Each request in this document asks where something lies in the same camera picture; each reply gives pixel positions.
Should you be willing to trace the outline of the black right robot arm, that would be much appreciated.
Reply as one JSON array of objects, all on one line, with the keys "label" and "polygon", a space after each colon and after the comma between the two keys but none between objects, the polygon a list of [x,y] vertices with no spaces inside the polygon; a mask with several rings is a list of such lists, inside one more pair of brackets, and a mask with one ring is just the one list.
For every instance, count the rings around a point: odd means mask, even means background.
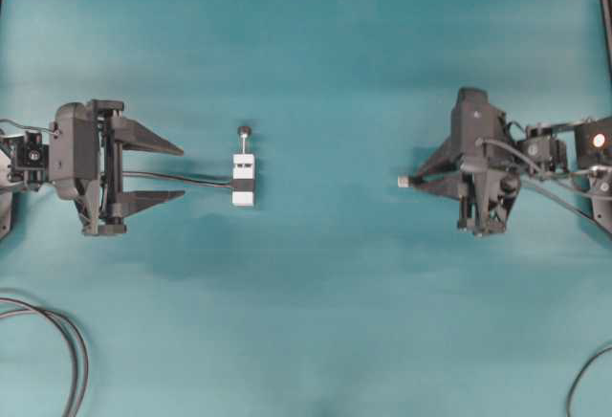
[{"label": "black right robot arm", "polygon": [[587,220],[610,232],[611,122],[528,126],[520,140],[511,127],[496,109],[454,109],[449,136],[415,174],[399,178],[399,187],[458,201],[458,229],[483,236],[505,232],[523,187],[571,209],[542,188],[554,182],[590,200]]}]

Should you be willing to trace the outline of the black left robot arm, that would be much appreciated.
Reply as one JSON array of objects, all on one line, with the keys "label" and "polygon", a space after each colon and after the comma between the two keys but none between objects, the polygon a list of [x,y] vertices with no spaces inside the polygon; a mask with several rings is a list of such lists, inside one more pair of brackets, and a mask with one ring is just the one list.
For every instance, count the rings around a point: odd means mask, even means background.
[{"label": "black left robot arm", "polygon": [[60,106],[47,128],[8,121],[23,133],[1,135],[1,219],[11,219],[15,193],[51,185],[74,203],[84,235],[113,236],[127,232],[125,218],[182,197],[182,190],[123,188],[125,150],[184,154],[123,110],[121,101],[92,99]]}]

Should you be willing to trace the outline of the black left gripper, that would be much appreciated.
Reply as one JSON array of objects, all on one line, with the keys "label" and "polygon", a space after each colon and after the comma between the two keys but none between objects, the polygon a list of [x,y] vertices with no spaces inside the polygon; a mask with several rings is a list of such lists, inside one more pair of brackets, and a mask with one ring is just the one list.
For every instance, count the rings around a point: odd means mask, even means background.
[{"label": "black left gripper", "polygon": [[[84,194],[76,210],[85,236],[114,236],[127,232],[124,219],[144,209],[182,197],[183,190],[123,192],[122,145],[125,150],[183,156],[179,146],[160,137],[137,121],[122,116],[124,103],[92,99],[86,110],[92,113],[98,137],[97,178],[84,182]],[[117,216],[113,206],[117,203]]]}]

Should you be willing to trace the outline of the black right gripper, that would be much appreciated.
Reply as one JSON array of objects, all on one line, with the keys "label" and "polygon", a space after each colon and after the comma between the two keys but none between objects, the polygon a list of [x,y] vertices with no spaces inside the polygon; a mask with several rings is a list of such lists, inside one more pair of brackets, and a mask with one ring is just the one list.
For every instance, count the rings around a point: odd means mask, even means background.
[{"label": "black right gripper", "polygon": [[432,180],[418,178],[415,187],[425,193],[459,198],[458,230],[475,236],[504,233],[520,191],[520,177],[509,169],[489,167],[485,159],[464,158],[459,140],[448,136],[417,169],[417,176],[460,170]]}]

